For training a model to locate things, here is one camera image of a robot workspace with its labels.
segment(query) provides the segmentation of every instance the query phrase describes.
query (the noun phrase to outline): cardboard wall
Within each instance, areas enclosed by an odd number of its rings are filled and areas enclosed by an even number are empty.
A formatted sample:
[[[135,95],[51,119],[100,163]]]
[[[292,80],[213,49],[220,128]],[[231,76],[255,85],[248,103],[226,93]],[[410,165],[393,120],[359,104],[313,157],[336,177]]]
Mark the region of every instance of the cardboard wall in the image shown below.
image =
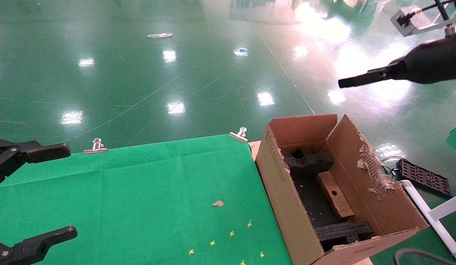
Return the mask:
[[[418,228],[394,233],[388,236],[373,238],[366,241],[350,245],[342,245],[334,248],[330,253],[324,255],[317,260],[313,265],[353,265],[364,257],[370,257],[380,251],[389,248],[392,245],[396,245],[403,240],[415,235],[418,232]],[[390,264],[393,263],[393,257],[390,257]]]
[[[324,251],[284,168],[280,149],[269,125],[262,137],[256,164],[292,262],[311,264]]]
[[[269,125],[278,146],[325,141],[338,122],[337,114],[280,117]]]
[[[359,130],[349,117],[345,115],[327,139],[327,145],[336,157],[333,158],[334,164],[337,163],[335,160],[337,159],[347,172],[345,174],[343,170],[338,169],[337,166],[333,166],[333,170],[337,170],[338,175],[335,176],[334,172],[332,174],[338,183],[341,182],[341,178],[343,177],[349,178],[348,181],[342,180],[342,184],[339,186],[348,202],[352,204],[351,207],[356,216],[357,213],[354,209],[354,204],[362,201],[362,204],[366,204],[367,206],[366,208],[361,206],[364,213],[366,215],[368,215],[368,211],[372,213],[372,217],[383,234],[396,233],[415,228],[416,226],[420,229],[427,228],[427,222],[419,211],[417,211],[399,183],[395,185],[396,189],[386,193],[385,198],[382,200],[379,200],[375,193],[368,191],[367,188],[373,188],[374,185],[368,171],[357,167],[357,161],[362,158],[359,149],[363,145],[358,133]],[[371,219],[371,217],[367,216],[363,216],[363,218],[367,220]]]

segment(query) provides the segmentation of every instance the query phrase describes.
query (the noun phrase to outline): green panel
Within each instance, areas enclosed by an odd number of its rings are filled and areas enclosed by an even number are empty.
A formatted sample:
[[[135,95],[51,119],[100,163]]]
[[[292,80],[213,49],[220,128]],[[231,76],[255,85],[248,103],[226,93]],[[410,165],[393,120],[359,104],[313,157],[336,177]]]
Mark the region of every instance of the green panel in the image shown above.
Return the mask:
[[[0,185],[1,242],[67,225],[78,237],[41,264],[291,264],[249,146],[227,135],[74,154]]]

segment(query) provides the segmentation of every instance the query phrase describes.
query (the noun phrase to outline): black cable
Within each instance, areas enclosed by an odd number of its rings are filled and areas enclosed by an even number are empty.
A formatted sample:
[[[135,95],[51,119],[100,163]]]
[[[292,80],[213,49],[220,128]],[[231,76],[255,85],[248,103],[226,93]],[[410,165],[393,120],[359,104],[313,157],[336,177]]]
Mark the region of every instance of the black cable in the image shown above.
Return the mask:
[[[455,262],[452,262],[450,260],[446,260],[444,258],[441,258],[439,256],[436,256],[434,254],[431,254],[429,252],[423,251],[423,250],[417,250],[416,248],[403,248],[402,250],[398,250],[395,253],[395,257],[393,258],[393,261],[395,262],[395,265],[400,265],[400,258],[403,255],[408,255],[408,254],[416,254],[416,255],[421,255],[426,258],[430,258],[433,260],[437,260],[440,263],[447,264],[447,265],[456,265]]]
[[[390,174],[388,174],[388,171],[386,170],[386,167],[387,166],[381,166],[380,168],[389,176]]]
[[[381,159],[380,162],[384,162],[384,161],[387,161],[387,160],[392,159],[392,158],[398,158],[398,159],[403,159],[403,160],[408,161],[406,158],[402,158],[401,156],[388,156],[387,158]]]

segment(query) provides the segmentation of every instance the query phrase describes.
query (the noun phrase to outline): wooden block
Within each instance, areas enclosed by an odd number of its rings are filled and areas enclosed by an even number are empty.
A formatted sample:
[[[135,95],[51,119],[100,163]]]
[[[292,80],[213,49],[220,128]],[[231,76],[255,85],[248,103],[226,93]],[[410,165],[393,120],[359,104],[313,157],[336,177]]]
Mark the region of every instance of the wooden block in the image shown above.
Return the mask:
[[[324,197],[329,202],[331,210],[337,215],[339,220],[342,222],[351,220],[354,217],[354,213],[331,173],[329,171],[319,173],[317,182],[323,191]]]

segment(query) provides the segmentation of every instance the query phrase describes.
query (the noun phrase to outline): metal clip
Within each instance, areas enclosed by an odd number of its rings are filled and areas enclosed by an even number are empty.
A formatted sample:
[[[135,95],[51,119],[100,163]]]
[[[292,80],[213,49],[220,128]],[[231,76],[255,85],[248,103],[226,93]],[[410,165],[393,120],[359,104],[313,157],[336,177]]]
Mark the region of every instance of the metal clip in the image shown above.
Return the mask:
[[[100,153],[107,153],[107,148],[104,148],[104,144],[101,143],[102,139],[95,138],[92,141],[92,149],[84,150],[85,154],[100,154]]]
[[[247,130],[248,129],[246,129],[246,127],[241,127],[239,128],[239,132],[237,134],[235,134],[234,132],[230,132],[229,135],[231,138],[235,138],[236,140],[239,140],[241,142],[247,142],[248,139],[245,138]]]

